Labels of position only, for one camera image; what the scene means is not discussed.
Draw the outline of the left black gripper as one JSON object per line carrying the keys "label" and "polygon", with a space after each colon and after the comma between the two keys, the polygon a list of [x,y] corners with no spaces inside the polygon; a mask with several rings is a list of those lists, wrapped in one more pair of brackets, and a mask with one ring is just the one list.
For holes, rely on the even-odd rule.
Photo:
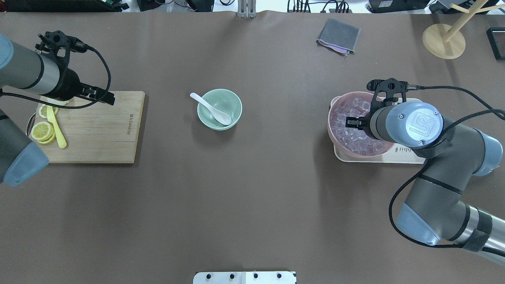
{"label": "left black gripper", "polygon": [[100,103],[113,106],[115,104],[115,94],[96,86],[85,86],[76,72],[67,69],[65,75],[61,78],[57,88],[57,100],[68,101],[73,97],[81,95],[81,98],[89,101],[98,101]]}

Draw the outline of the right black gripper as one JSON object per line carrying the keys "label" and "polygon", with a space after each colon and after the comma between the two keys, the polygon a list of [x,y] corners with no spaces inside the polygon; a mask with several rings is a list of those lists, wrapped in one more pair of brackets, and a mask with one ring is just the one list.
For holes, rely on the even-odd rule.
{"label": "right black gripper", "polygon": [[366,135],[375,136],[372,131],[372,117],[373,112],[368,112],[364,118],[346,118],[346,127],[347,128],[357,128],[363,129]]}

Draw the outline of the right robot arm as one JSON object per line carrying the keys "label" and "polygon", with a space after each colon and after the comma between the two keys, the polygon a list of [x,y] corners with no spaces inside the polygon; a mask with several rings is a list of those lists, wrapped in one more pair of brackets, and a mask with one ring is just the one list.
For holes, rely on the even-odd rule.
{"label": "right robot arm", "polygon": [[462,249],[503,265],[504,220],[461,200],[471,177],[491,173],[503,157],[498,140],[464,124],[487,113],[503,111],[491,108],[454,121],[431,104],[402,102],[348,117],[346,126],[409,147],[425,159],[390,201],[392,211],[398,194],[412,184],[397,219],[390,219],[398,234],[420,246]]}

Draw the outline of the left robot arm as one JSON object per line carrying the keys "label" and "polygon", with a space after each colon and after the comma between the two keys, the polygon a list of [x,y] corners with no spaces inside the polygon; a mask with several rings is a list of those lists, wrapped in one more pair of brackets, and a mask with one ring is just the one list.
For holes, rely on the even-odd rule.
{"label": "left robot arm", "polygon": [[[36,50],[30,50],[1,35],[1,86],[25,90],[33,95],[41,95],[49,102],[26,95],[1,92],[2,97],[16,97],[51,107],[56,102],[81,98],[89,101],[78,108],[90,107],[98,102],[115,104],[115,96],[110,92],[111,72],[103,56],[92,46],[77,37],[65,35],[62,31],[47,31],[40,34]],[[91,51],[102,61],[107,72],[105,89],[81,82],[79,76],[69,68],[70,54]],[[21,185],[42,171],[49,159],[14,122],[6,112],[1,112],[1,182],[11,187]]]}

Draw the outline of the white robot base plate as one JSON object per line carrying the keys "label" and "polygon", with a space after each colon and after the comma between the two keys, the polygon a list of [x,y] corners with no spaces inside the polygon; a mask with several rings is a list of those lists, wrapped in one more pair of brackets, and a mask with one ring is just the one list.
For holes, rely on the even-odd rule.
{"label": "white robot base plate", "polygon": [[291,271],[214,271],[200,272],[193,284],[296,284],[296,272]]}

